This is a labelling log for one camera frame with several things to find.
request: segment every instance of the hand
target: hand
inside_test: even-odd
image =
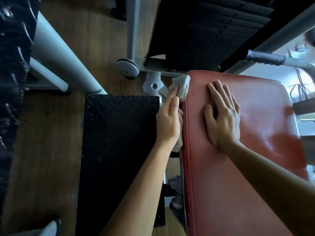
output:
[[[180,124],[178,119],[179,98],[176,96],[177,93],[178,87],[169,94],[156,116],[156,143],[166,144],[170,149],[173,149],[180,135]]]
[[[217,80],[215,86],[216,88],[211,83],[208,84],[211,97],[218,109],[218,117],[214,118],[213,107],[210,104],[205,106],[204,115],[210,141],[225,151],[232,143],[239,143],[240,106],[227,85],[222,86]]]

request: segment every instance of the finger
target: finger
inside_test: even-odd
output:
[[[205,107],[204,107],[204,111],[203,111],[203,114],[206,118],[206,124],[207,124],[207,127],[211,127],[213,125],[216,124],[216,120],[213,116],[213,108],[210,104],[207,104]]]
[[[217,80],[217,81],[215,82],[215,87],[216,87],[217,91],[219,92],[219,94],[222,96],[222,99],[223,99],[223,101],[225,102],[225,105],[226,105],[228,108],[231,108],[232,105],[231,105],[231,103],[230,103],[230,101],[229,101],[229,98],[227,97],[227,95],[226,95],[226,93],[225,93],[225,91],[224,91],[224,89],[223,89],[223,87],[222,87],[222,84],[221,84],[221,82],[220,82],[219,80]]]
[[[222,99],[222,96],[219,94],[219,92],[215,89],[215,87],[211,84],[208,83],[208,88],[210,90],[211,93],[211,97],[213,98],[213,100],[215,101],[215,104],[218,108],[218,111],[226,108],[226,105],[224,103],[224,100]]]
[[[239,115],[240,111],[241,111],[241,107],[239,106],[239,104],[236,102],[236,99],[235,97],[232,95],[232,99],[233,99],[233,103],[234,103],[234,106],[235,106],[235,110],[237,112],[237,114]]]
[[[230,101],[230,104],[231,104],[232,108],[235,109],[234,102],[233,102],[232,95],[231,95],[229,87],[225,84],[225,85],[223,85],[223,89],[224,89],[224,91],[225,91],[225,93],[227,95],[227,98]]]
[[[171,101],[171,107],[169,111],[169,115],[173,118],[178,118],[178,106],[179,106],[179,98],[177,96],[173,97]]]
[[[162,111],[165,111],[169,115],[170,105],[172,102],[173,97],[177,96],[179,87],[176,87],[168,96],[165,102],[162,105]]]

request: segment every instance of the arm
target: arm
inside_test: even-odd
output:
[[[160,108],[155,145],[100,235],[152,235],[167,161],[180,134],[177,92]]]
[[[218,109],[204,110],[208,135],[223,150],[252,187],[295,235],[315,233],[315,187],[239,141],[240,107],[226,85],[215,82],[209,90]]]

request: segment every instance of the rag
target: rag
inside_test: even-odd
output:
[[[162,96],[162,102],[164,103],[165,99],[169,95],[170,92],[172,92],[177,86],[179,86],[178,90],[178,98],[179,98],[179,103],[182,103],[186,100],[187,93],[188,93],[188,87],[189,87],[189,81],[190,81],[190,76],[189,75],[181,75],[177,78],[172,79],[172,85],[167,88],[165,85],[160,88],[158,93]],[[179,152],[183,146],[183,137],[182,137],[182,129],[183,129],[183,111],[178,108],[178,119],[180,123],[180,135],[179,139],[176,142],[172,152]]]

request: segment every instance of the black diamond plate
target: black diamond plate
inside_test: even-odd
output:
[[[77,236],[98,235],[114,213],[155,143],[159,107],[153,96],[86,96]],[[160,196],[154,226],[162,225]]]

